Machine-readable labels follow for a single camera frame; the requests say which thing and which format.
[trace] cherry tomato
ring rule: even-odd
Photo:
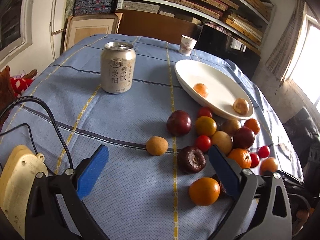
[[[208,116],[208,117],[212,118],[211,109],[207,106],[201,107],[198,111],[198,118],[201,116]]]
[[[260,158],[267,158],[269,154],[270,154],[270,148],[267,145],[262,146],[258,151],[258,155]]]
[[[196,139],[195,146],[198,147],[202,152],[206,152],[211,147],[211,140],[206,135],[200,135]]]
[[[250,153],[250,157],[251,157],[251,166],[250,166],[250,168],[257,167],[259,162],[260,162],[259,156],[256,153]]]

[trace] black cable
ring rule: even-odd
[[[52,122],[52,125],[59,137],[59,140],[67,154],[67,157],[68,157],[68,160],[69,160],[69,165],[70,165],[70,168],[73,168],[73,164],[72,164],[72,159],[71,159],[71,154],[69,152],[69,149],[68,149],[68,146],[66,145],[65,141],[63,140],[63,137],[60,133],[60,130],[58,128],[58,125],[57,125],[57,122],[49,108],[49,106],[44,102],[42,101],[40,98],[36,98],[36,97],[32,97],[32,96],[25,96],[25,97],[20,97],[16,100],[14,100],[12,103],[10,103],[1,113],[0,113],[0,120],[2,119],[2,117],[8,112],[10,111],[12,108],[14,108],[16,105],[18,104],[21,104],[21,103],[24,103],[24,102],[34,102],[34,103],[37,103],[39,105],[41,105],[45,110],[46,112],[48,113],[49,117],[50,117],[50,120]]]
[[[30,135],[30,139],[31,139],[31,143],[32,143],[33,149],[35,150],[35,154],[38,155],[38,151],[37,151],[37,149],[36,149],[35,142],[33,141],[33,136],[32,136],[32,132],[31,132],[30,125],[27,124],[27,123],[19,124],[19,125],[17,125],[16,127],[12,128],[12,129],[4,132],[4,133],[0,133],[0,137],[6,135],[6,134],[8,134],[8,133],[10,133],[10,132],[12,132],[12,131],[20,128],[20,127],[22,127],[22,126],[28,127],[29,135]],[[47,170],[48,170],[52,175],[56,175],[52,170],[50,170],[50,168],[48,167],[47,164],[44,164],[44,165],[47,167]]]

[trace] table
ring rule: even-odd
[[[132,88],[118,95],[100,88],[100,53],[104,44],[116,40],[132,43],[137,54]],[[176,152],[192,145],[196,134],[192,129],[183,137],[172,138],[165,122],[172,111],[184,110],[194,123],[200,108],[175,76],[174,65],[181,59],[199,60],[235,80],[250,96],[254,118],[261,125],[250,151],[269,145],[280,169],[302,177],[289,138],[259,88],[231,61],[199,50],[187,57],[178,50],[176,44],[146,37],[93,35],[49,65],[24,94],[39,97],[49,105],[75,167],[100,144],[109,148],[109,161],[84,203],[111,240],[206,240],[231,205],[228,197],[207,207],[196,207],[191,202],[188,186],[215,173],[209,162],[194,175],[177,169]],[[218,124],[223,122],[220,117],[214,119]],[[67,169],[67,156],[44,109],[30,102],[16,106],[2,131],[23,122],[30,124],[36,147],[50,169],[59,174]],[[168,140],[166,154],[150,156],[146,152],[145,143],[151,136]],[[19,144],[32,149],[26,127],[0,139],[1,163]],[[258,167],[252,170],[258,173]],[[70,229],[77,232],[63,199],[59,202]],[[254,200],[241,232],[249,226],[256,204]]]

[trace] white cup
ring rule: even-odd
[[[191,51],[195,47],[196,43],[197,41],[195,39],[182,35],[179,52],[182,55],[190,56]]]

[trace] white oval plate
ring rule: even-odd
[[[179,60],[175,72],[183,89],[201,106],[208,106],[212,111],[223,118],[238,120],[250,119],[253,114],[253,105],[244,90],[230,77],[205,63],[183,59]],[[193,90],[194,85],[202,83],[209,89],[207,98],[203,98]],[[240,115],[233,109],[237,98],[244,98],[249,103],[249,112]]]

